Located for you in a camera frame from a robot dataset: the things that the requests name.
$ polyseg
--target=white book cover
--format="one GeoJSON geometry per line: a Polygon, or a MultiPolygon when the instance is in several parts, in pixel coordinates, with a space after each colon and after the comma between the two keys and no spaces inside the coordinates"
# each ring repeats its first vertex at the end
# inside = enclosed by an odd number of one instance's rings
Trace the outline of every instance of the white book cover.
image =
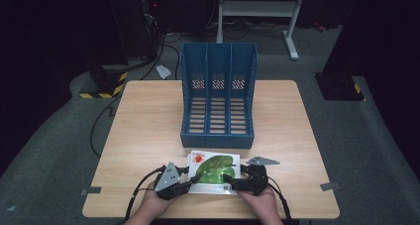
{"type": "Polygon", "coordinates": [[[241,178],[239,155],[192,151],[187,159],[188,180],[200,175],[198,182],[191,185],[189,193],[236,194],[231,184],[223,179],[223,173],[241,178]]]}

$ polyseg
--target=wooden table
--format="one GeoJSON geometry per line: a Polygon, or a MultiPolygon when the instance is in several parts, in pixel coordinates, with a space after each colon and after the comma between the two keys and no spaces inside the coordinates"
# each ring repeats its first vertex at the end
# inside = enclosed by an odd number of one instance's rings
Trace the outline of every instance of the wooden table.
{"type": "MultiPolygon", "coordinates": [[[[150,171],[173,161],[186,166],[194,149],[182,148],[183,112],[181,81],[130,81],[127,83],[107,139],[92,187],[87,195],[86,217],[124,217],[134,188],[150,171]]],[[[340,210],[306,115],[299,90],[291,80],[258,80],[254,94],[255,140],[250,150],[211,150],[241,155],[242,164],[255,156],[280,161],[267,166],[267,174],[280,186],[293,219],[333,219],[340,210]]],[[[146,186],[155,179],[151,177],[146,186]]],[[[140,192],[133,211],[143,193],[140,192]]],[[[285,214],[277,199],[279,214],[285,214]]],[[[255,218],[237,195],[182,195],[162,218],[255,218]]]]}

